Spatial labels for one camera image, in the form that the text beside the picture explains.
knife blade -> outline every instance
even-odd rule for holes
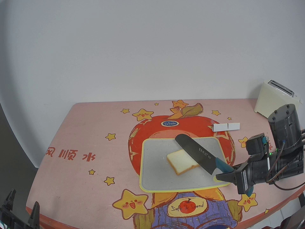
[[[202,147],[199,143],[185,134],[175,137],[176,142],[209,174],[217,168],[216,157]]]

pink table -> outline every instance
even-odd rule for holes
[[[282,191],[257,184],[249,198],[235,185],[184,193],[144,193],[139,187],[142,143],[148,138],[216,137],[232,166],[248,158],[245,141],[264,132],[275,145],[256,100],[79,103],[56,133],[33,182],[27,210],[40,204],[43,228],[248,228],[270,216],[305,186]],[[213,123],[240,130],[212,132]],[[305,174],[279,181],[294,187]],[[202,206],[182,211],[187,198]]]

toaster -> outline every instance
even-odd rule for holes
[[[254,111],[268,118],[274,110],[285,104],[294,104],[298,109],[300,101],[299,94],[282,84],[274,80],[264,81]]]

slice of bread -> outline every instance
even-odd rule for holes
[[[200,166],[187,152],[183,149],[170,153],[166,156],[167,161],[173,167],[177,175],[181,175],[188,170]]]

cartoon apple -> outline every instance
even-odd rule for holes
[[[224,156],[229,165],[235,161],[235,147],[229,132],[213,132],[212,125],[218,124],[204,116],[188,116],[169,119],[168,115],[154,116],[137,124],[128,139],[129,158],[137,174],[140,174],[142,144],[148,138],[175,138],[178,134],[190,137],[214,136],[219,140]]]
[[[196,204],[190,200],[191,199],[189,198],[189,200],[182,201],[179,204],[179,209],[182,213],[189,214],[189,213],[192,213],[196,209]]]

